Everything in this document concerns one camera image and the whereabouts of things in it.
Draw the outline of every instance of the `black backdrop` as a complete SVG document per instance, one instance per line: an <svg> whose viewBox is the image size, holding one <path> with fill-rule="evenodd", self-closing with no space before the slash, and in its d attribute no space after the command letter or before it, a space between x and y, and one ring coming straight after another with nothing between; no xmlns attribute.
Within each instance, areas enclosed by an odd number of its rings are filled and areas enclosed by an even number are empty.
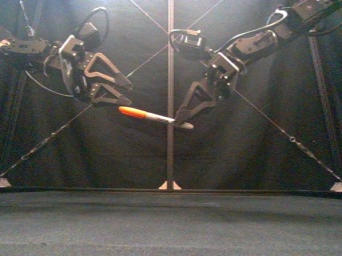
<svg viewBox="0 0 342 256"><path fill-rule="evenodd" d="M196 21L191 28L200 29L209 46L217 48L236 34L263 26L281 2L175 0L173 26L187 28ZM29 22L33 22L36 3L24 1ZM132 100L132 107L167 115L167 0L45 1L38 37L65 40L98 6L108 9L110 29L97 51L108 56L133 83L133 90L124 95ZM335 24L338 18L340 13L330 22ZM96 15L92 21L104 31L102 16ZM18 1L1 0L0 25L22 36ZM319 45L339 136L340 31L319 39ZM173 59L171 100L176 110L188 86L201 78L204 67L179 56ZM2 61L0 66L1 169L5 170L86 104L50 94L28 80L10 140L9 121L20 73ZM60 77L48 80L40 74L36 77L49 88L65 93ZM237 92L340 175L340 166L331 159L307 37L248 66L247 75L239 78ZM192 131L173 131L171 176L183 189L326 190L331 187L332 176L239 94L219 102L209 113L191 122ZM6 177L13 186L157 188L167 179L167 133L164 125L122 116L116 106L90 108Z"/></svg>

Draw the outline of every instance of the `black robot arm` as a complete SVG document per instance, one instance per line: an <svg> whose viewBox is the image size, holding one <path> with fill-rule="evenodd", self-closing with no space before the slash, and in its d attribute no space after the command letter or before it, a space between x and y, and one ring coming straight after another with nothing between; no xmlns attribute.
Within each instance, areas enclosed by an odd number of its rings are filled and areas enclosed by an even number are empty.
<svg viewBox="0 0 342 256"><path fill-rule="evenodd" d="M207 62L204 77L191 84L177 110L176 125L231 95L235 78L245 73L249 63L272 54L300 35L313 36L309 31L316 24L340 8L342 0L300 0L291 6L280 6L265 26L236 35L215 51L205 46L200 31L173 30L169 42L175 51L189 60Z"/></svg>

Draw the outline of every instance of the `black cable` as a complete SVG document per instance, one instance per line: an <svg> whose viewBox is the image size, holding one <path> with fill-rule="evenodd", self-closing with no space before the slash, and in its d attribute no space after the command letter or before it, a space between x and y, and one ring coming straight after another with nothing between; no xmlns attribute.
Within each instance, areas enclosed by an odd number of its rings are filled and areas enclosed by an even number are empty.
<svg viewBox="0 0 342 256"><path fill-rule="evenodd" d="M105 7L97 7L97 8L94 8L94 9L90 11L90 13L86 15L86 17L85 17L84 20L82 20L82 22L81 22L80 25L77 26L76 31L74 31L73 34L74 34L74 37L77 37L82 26L85 25L85 23L89 21L90 17L92 17L97 12L102 12L102 13L104 13L104 17L105 17L105 31L104 31L102 38L101 38L101 40L100 40L100 44L101 44L101 43L104 42L106 36L108 36L108 33L109 33L109 15L108 15L108 12L106 12Z"/></svg>
<svg viewBox="0 0 342 256"><path fill-rule="evenodd" d="M311 37L324 36L324 35L332 33L335 30L338 30L339 27L342 27L342 22L339 22L336 24L336 26L334 26L332 28L330 28L324 31L308 32L307 35L311 36Z"/></svg>

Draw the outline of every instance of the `cable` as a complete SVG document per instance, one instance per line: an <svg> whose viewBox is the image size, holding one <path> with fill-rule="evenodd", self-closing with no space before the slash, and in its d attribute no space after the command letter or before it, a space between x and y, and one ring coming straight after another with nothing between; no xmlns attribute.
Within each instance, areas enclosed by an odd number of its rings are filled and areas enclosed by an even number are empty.
<svg viewBox="0 0 342 256"><path fill-rule="evenodd" d="M261 32L261 31L268 30L269 28L277 26L277 25L284 21L284 19L287 18L288 13L287 13L285 11L283 11L283 10L276 9L275 12L272 13L272 16L273 16L275 14L280 14L280 15L281 15L281 18L280 18L279 20L276 20L273 23L271 23L271 24L268 24L268 25L265 25L265 26L263 26L263 27L260 27L260 28L257 28L257 29L253 29L253 30L251 30L251 31L248 31L248 32L244 32L244 33L241 33L241 34L233 36L233 37L224 43L224 45L215 51L215 53L220 52L224 48L227 48L228 45L229 45L233 41L236 41L240 37L247 36L247 35L249 35L249 34L255 34L255 33L257 33L257 32Z"/></svg>
<svg viewBox="0 0 342 256"><path fill-rule="evenodd" d="M85 25L85 23L89 21L90 17L97 13L97 12L102 12L104 13L104 17L105 17L105 31L104 31L104 35L102 35L102 38L100 40L100 44L104 42L106 36L108 36L108 33L109 33L109 15L108 15L108 12L106 12L106 9L104 7L97 7L94 8L90 13L86 15L86 17L84 18L82 22L80 23L78 27L76 28L76 31L74 31L74 36L77 37L78 33L80 33L80 30L82 28L82 26Z"/></svg>
<svg viewBox="0 0 342 256"><path fill-rule="evenodd" d="M308 32L307 35L311 37L324 36L338 30L339 27L342 27L342 22L339 22L332 28L319 32Z"/></svg>
<svg viewBox="0 0 342 256"><path fill-rule="evenodd" d="M66 97L66 98L73 98L73 95L68 95L68 94L62 94L60 92L56 92L53 90L50 90L46 86L44 86L37 80L36 78L30 75L30 73L25 70L25 74L26 76L29 77L29 79L38 85L38 87L41 87L44 90L49 91L50 93L58 95L58 96L62 96L62 97Z"/></svg>

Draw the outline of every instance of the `metal pole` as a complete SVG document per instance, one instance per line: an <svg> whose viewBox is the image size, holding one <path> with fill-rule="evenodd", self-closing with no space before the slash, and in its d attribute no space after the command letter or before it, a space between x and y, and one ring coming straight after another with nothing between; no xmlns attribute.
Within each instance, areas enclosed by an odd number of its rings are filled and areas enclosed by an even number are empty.
<svg viewBox="0 0 342 256"><path fill-rule="evenodd" d="M168 0L168 33L173 29L173 0ZM167 115L173 118L173 49L168 43ZM173 190L173 126L167 126L167 190Z"/></svg>
<svg viewBox="0 0 342 256"><path fill-rule="evenodd" d="M321 109L324 114L324 123L326 123L326 129L327 129L332 165L335 170L342 170L340 149L338 145L336 130L334 126L334 117L332 117L330 100L328 100L327 83L326 83L323 67L321 67L321 56L319 52L316 38L309 37L308 43L309 43L309 49L311 49L312 64L315 69Z"/></svg>

